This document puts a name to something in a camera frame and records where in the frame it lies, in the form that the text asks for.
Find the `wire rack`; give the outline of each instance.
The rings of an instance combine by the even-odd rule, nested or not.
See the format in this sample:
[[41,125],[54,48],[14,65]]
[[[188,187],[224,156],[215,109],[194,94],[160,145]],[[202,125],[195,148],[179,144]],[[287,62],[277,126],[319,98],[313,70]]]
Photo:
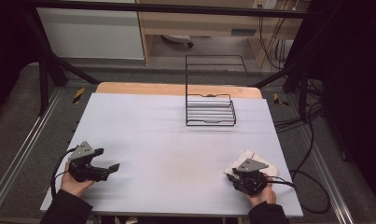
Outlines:
[[[189,63],[189,57],[199,57],[201,62]],[[237,63],[214,63],[211,59],[228,57],[239,59]],[[234,126],[237,118],[233,101],[229,94],[189,94],[188,93],[188,69],[190,66],[242,66],[246,72],[243,57],[240,55],[187,55],[186,56],[186,125],[187,126]]]

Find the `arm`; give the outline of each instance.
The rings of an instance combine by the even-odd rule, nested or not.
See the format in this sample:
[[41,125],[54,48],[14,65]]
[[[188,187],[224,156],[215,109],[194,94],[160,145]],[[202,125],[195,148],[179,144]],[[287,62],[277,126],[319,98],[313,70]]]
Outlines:
[[251,211],[248,213],[251,224],[288,223],[283,207],[275,204],[276,195],[272,190],[271,183],[269,183],[259,195],[245,196],[253,206]]
[[[68,166],[69,162],[65,164],[65,171],[68,170]],[[92,206],[79,197],[92,184],[94,184],[94,181],[77,182],[66,172],[63,175],[61,189],[53,198],[48,211],[42,217],[40,223],[85,224]]]

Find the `sleeve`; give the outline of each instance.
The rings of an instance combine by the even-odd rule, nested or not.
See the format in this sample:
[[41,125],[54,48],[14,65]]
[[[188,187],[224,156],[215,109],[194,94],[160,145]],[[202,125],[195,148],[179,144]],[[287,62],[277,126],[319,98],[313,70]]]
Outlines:
[[86,224],[92,206],[60,189],[40,224]]
[[251,224],[287,224],[284,209],[279,204],[260,203],[248,213]]

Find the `yellow black tape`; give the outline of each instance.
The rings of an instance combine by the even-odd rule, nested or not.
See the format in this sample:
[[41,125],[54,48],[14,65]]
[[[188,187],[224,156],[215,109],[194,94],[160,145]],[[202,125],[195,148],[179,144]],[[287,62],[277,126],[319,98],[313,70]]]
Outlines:
[[80,88],[79,90],[77,90],[77,94],[75,94],[74,101],[72,102],[72,104],[79,103],[80,97],[82,96],[84,91],[85,88]]
[[282,102],[282,101],[280,101],[278,99],[278,94],[277,93],[274,94],[274,103],[278,104],[278,105],[289,106],[288,102]]

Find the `white cloth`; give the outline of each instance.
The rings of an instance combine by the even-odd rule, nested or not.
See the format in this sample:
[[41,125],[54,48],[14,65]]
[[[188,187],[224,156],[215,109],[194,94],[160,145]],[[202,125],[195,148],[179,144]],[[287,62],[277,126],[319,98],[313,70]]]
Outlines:
[[263,162],[265,164],[268,164],[269,167],[265,168],[265,169],[261,169],[260,172],[266,173],[269,176],[278,176],[278,168],[277,167],[275,167],[273,164],[269,163],[268,161],[266,161],[265,159],[260,157],[257,153],[254,153],[251,150],[246,150],[245,152],[240,154],[240,156],[237,158],[237,160],[231,166],[229,166],[228,169],[225,170],[225,174],[226,175],[233,175],[235,178],[238,179],[238,176],[234,174],[232,169],[240,166],[246,159],[251,159],[251,160],[254,160],[254,161],[260,161],[260,162]]

